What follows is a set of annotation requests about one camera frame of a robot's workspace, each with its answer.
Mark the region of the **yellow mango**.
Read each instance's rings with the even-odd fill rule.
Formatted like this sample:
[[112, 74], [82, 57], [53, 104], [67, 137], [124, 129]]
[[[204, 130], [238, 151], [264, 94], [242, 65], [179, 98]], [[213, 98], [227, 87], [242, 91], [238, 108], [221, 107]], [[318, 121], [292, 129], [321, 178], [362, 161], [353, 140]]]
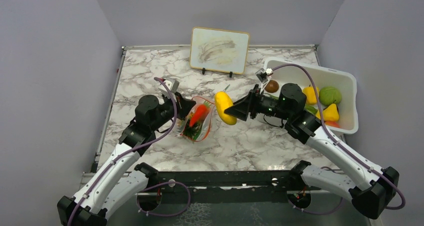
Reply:
[[220, 91], [214, 97], [216, 110], [220, 119], [227, 125], [235, 125], [237, 118], [225, 113], [225, 110], [233, 106], [233, 101], [226, 92]]

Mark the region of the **toy pineapple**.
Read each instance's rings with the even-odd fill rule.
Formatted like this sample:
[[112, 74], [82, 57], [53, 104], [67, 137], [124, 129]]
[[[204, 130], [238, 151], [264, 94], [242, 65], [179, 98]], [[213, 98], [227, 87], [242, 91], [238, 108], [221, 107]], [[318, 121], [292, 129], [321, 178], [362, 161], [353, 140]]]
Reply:
[[200, 122], [196, 122], [192, 126], [190, 126], [190, 123], [188, 122], [182, 131], [182, 135], [192, 141], [196, 141], [202, 132], [202, 126], [203, 124]]

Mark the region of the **red carrot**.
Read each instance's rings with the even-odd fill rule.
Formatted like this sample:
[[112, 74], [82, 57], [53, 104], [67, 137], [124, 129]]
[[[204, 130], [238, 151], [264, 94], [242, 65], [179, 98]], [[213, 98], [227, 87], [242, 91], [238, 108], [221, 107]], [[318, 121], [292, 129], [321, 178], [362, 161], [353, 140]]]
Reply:
[[211, 106], [212, 106], [212, 104], [207, 102], [207, 101], [205, 101], [202, 104], [199, 104], [196, 107], [194, 114], [190, 118], [189, 125], [192, 126], [196, 122], [203, 124], [207, 115], [210, 112]]

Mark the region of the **clear zip bag orange zipper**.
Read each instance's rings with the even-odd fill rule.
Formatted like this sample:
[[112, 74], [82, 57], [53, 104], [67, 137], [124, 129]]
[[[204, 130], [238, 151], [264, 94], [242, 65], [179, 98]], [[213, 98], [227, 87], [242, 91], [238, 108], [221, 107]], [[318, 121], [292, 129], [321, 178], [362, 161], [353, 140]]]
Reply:
[[180, 122], [178, 135], [192, 142], [200, 142], [210, 132], [215, 103], [201, 96], [194, 96], [192, 100], [195, 101], [195, 105], [188, 116]]

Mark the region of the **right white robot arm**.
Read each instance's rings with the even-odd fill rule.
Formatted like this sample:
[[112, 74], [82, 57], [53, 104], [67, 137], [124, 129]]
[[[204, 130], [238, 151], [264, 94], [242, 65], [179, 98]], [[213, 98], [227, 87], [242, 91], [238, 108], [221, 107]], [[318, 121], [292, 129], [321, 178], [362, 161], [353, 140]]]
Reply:
[[323, 154], [345, 173], [325, 172], [309, 162], [300, 162], [288, 176], [289, 185], [296, 190], [307, 185], [331, 192], [350, 201], [365, 217], [376, 220], [396, 194], [399, 172], [361, 156], [305, 110], [305, 103], [306, 96], [297, 84], [284, 84], [277, 99], [264, 95], [255, 85], [224, 112], [243, 121], [257, 114], [281, 119], [289, 135]]

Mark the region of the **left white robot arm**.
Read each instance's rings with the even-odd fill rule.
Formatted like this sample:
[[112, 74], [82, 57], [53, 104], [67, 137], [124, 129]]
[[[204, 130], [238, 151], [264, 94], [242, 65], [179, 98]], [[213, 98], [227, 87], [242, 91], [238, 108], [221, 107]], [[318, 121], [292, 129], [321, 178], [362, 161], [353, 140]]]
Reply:
[[135, 117], [122, 132], [108, 160], [72, 197], [63, 196], [59, 200], [57, 209], [63, 226], [105, 226], [116, 210], [136, 193], [155, 189], [158, 171], [148, 164], [140, 164], [141, 169], [128, 177], [124, 173], [159, 141], [156, 130], [169, 121], [175, 124], [196, 105], [178, 92], [162, 98], [163, 103], [151, 94], [141, 97]]

